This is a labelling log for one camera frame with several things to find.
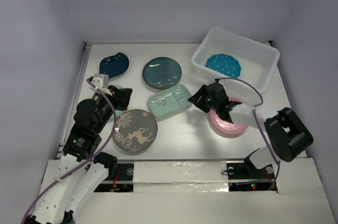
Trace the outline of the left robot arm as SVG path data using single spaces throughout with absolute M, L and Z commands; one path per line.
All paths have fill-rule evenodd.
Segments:
M 156 125 L 122 133 L 132 123 L 140 124 L 151 116 L 142 110 L 135 116 L 127 110 L 131 88 L 88 82 L 95 94 L 77 105 L 54 181 L 30 205 L 22 223 L 75 223 L 97 186 L 118 176 L 117 158 L 104 152 L 109 141 L 123 150 L 140 152 L 156 137 Z

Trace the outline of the dark teal round plate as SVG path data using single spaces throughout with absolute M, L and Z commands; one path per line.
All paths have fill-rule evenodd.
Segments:
M 182 77 L 182 68 L 174 59 L 157 57 L 145 64 L 143 80 L 155 89 L 168 89 L 178 84 Z

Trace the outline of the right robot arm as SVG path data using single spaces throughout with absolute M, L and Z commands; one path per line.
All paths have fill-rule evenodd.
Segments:
M 226 169 L 231 175 L 250 179 L 271 164 L 292 161 L 314 141 L 292 109 L 284 108 L 260 115 L 255 107 L 231 101 L 219 81 L 203 85 L 189 97 L 172 88 L 168 95 L 161 94 L 159 98 L 151 98 L 151 101 L 160 108 L 183 101 L 179 113 L 184 119 L 157 121 L 154 115 L 144 110 L 126 111 L 114 120 L 110 131 L 110 139 L 121 150 L 133 154 L 152 151 L 156 160 L 227 158 L 230 149 L 222 148 L 205 128 L 207 114 L 215 112 L 224 122 L 244 124 L 261 132 L 265 148 L 251 152 L 241 164 Z

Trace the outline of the blue scalloped dotted plate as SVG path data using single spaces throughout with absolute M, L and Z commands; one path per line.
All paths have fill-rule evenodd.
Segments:
M 241 75 L 239 61 L 224 53 L 210 56 L 205 63 L 205 67 L 232 78 L 239 78 Z

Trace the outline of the mint rectangular divided plate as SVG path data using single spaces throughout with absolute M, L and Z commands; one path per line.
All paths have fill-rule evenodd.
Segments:
M 190 97 L 187 87 L 177 85 L 152 95 L 147 103 L 155 118 L 164 118 L 190 107 Z

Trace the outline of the pink round plate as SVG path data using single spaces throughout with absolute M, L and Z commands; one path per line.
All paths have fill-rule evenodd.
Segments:
M 223 137 L 238 137 L 242 135 L 248 126 L 244 124 L 232 124 L 219 118 L 214 110 L 208 112 L 211 128 Z

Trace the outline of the grey reindeer round plate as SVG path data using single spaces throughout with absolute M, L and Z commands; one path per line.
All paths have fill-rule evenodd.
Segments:
M 158 124 L 151 113 L 132 109 L 117 117 L 113 140 L 120 149 L 138 153 L 152 145 L 157 132 Z

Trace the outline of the dark blue leaf-shaped plate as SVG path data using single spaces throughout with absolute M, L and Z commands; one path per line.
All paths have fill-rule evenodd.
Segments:
M 108 75 L 109 79 L 120 76 L 129 68 L 129 58 L 124 53 L 105 57 L 100 61 L 99 73 Z

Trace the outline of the mint green flower plate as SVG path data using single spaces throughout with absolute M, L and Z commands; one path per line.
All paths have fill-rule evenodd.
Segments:
M 112 93 L 112 96 L 108 96 L 108 98 L 115 109 L 116 117 L 119 117 L 128 109 L 133 90 L 118 85 L 110 85 L 108 89 Z

